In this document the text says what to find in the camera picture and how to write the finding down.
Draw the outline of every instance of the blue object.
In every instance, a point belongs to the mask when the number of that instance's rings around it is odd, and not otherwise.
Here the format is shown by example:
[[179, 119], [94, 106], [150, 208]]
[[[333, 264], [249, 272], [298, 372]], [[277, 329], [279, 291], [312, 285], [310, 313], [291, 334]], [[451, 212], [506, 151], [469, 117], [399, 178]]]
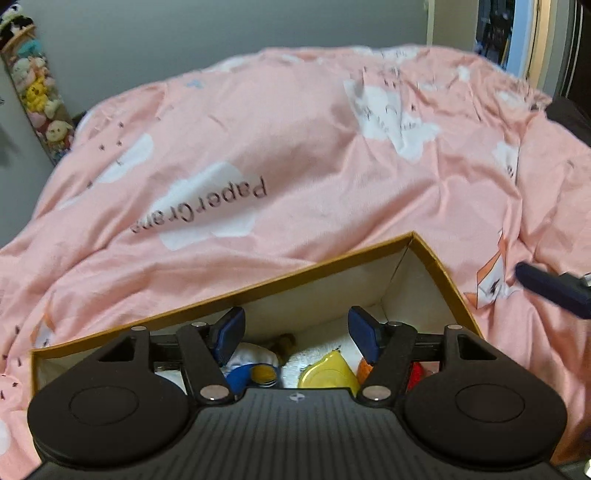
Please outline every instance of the blue object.
[[203, 84], [199, 80], [191, 80], [187, 87], [203, 88]]
[[279, 381], [279, 369], [269, 364], [248, 364], [241, 365], [240, 367], [232, 370], [226, 376], [226, 381], [230, 385], [230, 390], [234, 395], [240, 395], [248, 386], [256, 385], [251, 381], [251, 369], [257, 365], [267, 365], [275, 371], [277, 381]]
[[209, 332], [209, 349], [217, 364], [228, 363], [246, 331], [246, 315], [241, 307], [233, 307], [214, 325]]
[[349, 335], [370, 365], [378, 361], [383, 344], [383, 326], [364, 309], [351, 307], [347, 317]]
[[17, 51], [18, 57], [26, 59], [27, 57], [43, 56], [43, 48], [39, 40], [27, 40]]
[[591, 319], [591, 288], [584, 279], [570, 273], [553, 275], [519, 262], [515, 276], [527, 290], [544, 297], [582, 319]]

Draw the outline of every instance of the pink comforter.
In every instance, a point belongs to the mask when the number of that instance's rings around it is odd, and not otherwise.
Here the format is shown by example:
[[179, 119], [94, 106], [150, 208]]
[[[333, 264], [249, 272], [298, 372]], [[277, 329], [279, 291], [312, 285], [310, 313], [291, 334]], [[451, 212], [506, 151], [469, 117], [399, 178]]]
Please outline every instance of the pink comforter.
[[591, 155], [549, 101], [470, 54], [270, 50], [95, 107], [0, 251], [0, 477], [38, 463], [29, 350], [175, 309], [410, 230], [488, 341], [590, 424], [591, 322], [514, 285], [591, 271]]

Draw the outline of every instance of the gray wall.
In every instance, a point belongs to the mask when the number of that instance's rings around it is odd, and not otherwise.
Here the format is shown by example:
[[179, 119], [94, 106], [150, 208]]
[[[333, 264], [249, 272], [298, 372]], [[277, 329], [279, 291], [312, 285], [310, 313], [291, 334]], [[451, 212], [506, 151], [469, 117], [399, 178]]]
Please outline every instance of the gray wall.
[[29, 221], [52, 165], [0, 63], [0, 247]]
[[[75, 115], [142, 83], [265, 47], [424, 44], [420, 0], [21, 0]], [[0, 69], [0, 247], [50, 174]]]

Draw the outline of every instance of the metal screw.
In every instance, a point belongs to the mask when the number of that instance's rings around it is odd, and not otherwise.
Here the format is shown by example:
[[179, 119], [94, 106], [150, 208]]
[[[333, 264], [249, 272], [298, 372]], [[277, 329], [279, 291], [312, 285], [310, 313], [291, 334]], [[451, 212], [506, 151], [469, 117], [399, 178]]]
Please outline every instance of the metal screw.
[[390, 398], [392, 392], [388, 387], [383, 385], [372, 385], [371, 387], [365, 387], [362, 391], [363, 396], [368, 400], [380, 401]]
[[226, 398], [230, 391], [223, 385], [208, 385], [203, 387], [199, 394], [207, 400], [218, 401]]

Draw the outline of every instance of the orange object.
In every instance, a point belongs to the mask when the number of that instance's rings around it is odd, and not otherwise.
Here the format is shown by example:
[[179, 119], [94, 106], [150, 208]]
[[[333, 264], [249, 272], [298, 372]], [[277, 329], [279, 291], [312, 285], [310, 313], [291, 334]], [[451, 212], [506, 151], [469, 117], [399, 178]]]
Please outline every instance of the orange object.
[[374, 368], [367, 362], [365, 358], [362, 358], [357, 367], [357, 381], [359, 385], [363, 385], [368, 379], [369, 374]]
[[[373, 369], [374, 368], [369, 363], [367, 363], [365, 358], [361, 359], [359, 366], [357, 367], [357, 381], [359, 382], [359, 385], [363, 385], [365, 383]], [[413, 369], [410, 372], [410, 378], [408, 379], [407, 390], [410, 390], [417, 383], [419, 383], [424, 376], [425, 370], [423, 370], [423, 366], [419, 362], [414, 362]]]

